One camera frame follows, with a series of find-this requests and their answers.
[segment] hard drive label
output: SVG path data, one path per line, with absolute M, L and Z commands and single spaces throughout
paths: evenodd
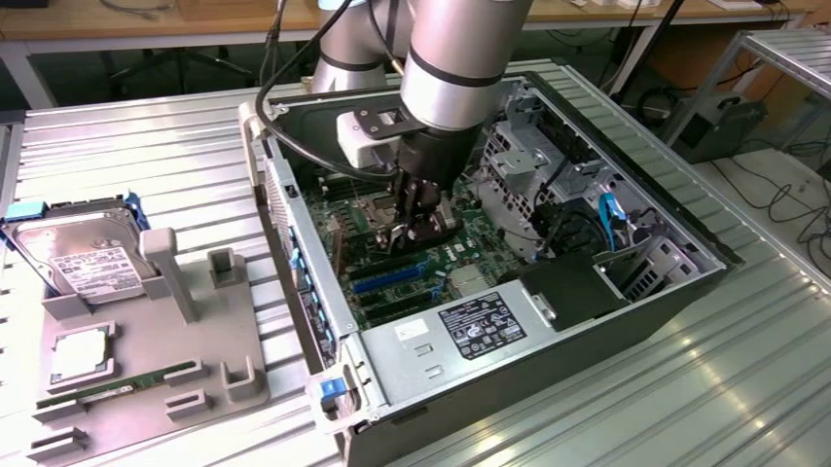
M 50 263 L 84 299 L 142 285 L 122 247 L 50 258 Z

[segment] green circuit board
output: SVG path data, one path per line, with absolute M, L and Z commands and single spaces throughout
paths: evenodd
M 520 259 L 499 237 L 498 227 L 484 211 L 475 207 L 474 194 L 460 183 L 454 205 L 464 226 L 447 242 L 400 256 L 379 251 L 375 230 L 379 225 L 367 206 L 391 207 L 383 191 L 327 200 L 320 193 L 306 194 L 338 281 L 356 321 L 368 329 L 462 297 L 450 280 L 455 269 L 475 265 L 488 285 L 520 265 Z M 376 269 L 367 274 L 367 267 Z M 418 277 L 356 293 L 356 283 L 418 269 Z

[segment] metal workbench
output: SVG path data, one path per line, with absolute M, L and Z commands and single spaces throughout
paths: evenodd
M 831 34 L 814 28 L 741 31 L 710 70 L 690 104 L 685 106 L 679 117 L 673 118 L 662 134 L 662 139 L 670 146 L 743 51 L 754 54 L 763 63 L 775 66 L 831 100 Z
M 538 71 L 746 259 L 745 268 L 643 343 L 395 465 L 786 465 L 831 463 L 831 302 L 827 279 L 754 231 L 753 221 L 690 171 L 593 85 L 547 61 Z M 283 87 L 276 95 L 300 92 Z M 83 465 L 340 463 L 315 430 L 306 365 L 276 286 L 236 129 L 250 90 L 28 114 L 11 133 L 20 159 L 16 198 L 144 196 L 155 227 L 171 226 L 180 261 L 230 244 L 246 255 L 266 350 L 271 402 Z M 39 287 L 6 257 L 0 372 L 34 359 Z M 24 376 L 0 386 L 0 463 L 35 427 Z

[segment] robotic arm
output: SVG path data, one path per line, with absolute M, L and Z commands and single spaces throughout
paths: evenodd
M 384 37 L 394 54 L 410 46 L 400 107 L 342 115 L 338 133 L 355 167 L 379 163 L 372 147 L 392 147 L 395 160 L 387 162 L 399 174 L 391 192 L 414 241 L 450 227 L 439 207 L 463 174 L 482 123 L 496 109 L 500 79 L 531 2 L 356 0 L 323 37 L 314 91 L 384 84 L 384 49 L 371 28 L 370 8 L 380 29 L 395 32 Z

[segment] blue pcie slot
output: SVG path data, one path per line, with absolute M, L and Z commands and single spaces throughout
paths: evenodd
M 419 263 L 418 265 L 407 269 L 402 269 L 382 276 L 374 277 L 372 279 L 356 282 L 352 285 L 352 292 L 355 292 L 356 294 L 362 294 L 364 292 L 371 292 L 374 290 L 382 289 L 392 284 L 398 284 L 399 282 L 404 282 L 406 280 L 419 279 L 424 275 L 426 269 L 427 262 Z

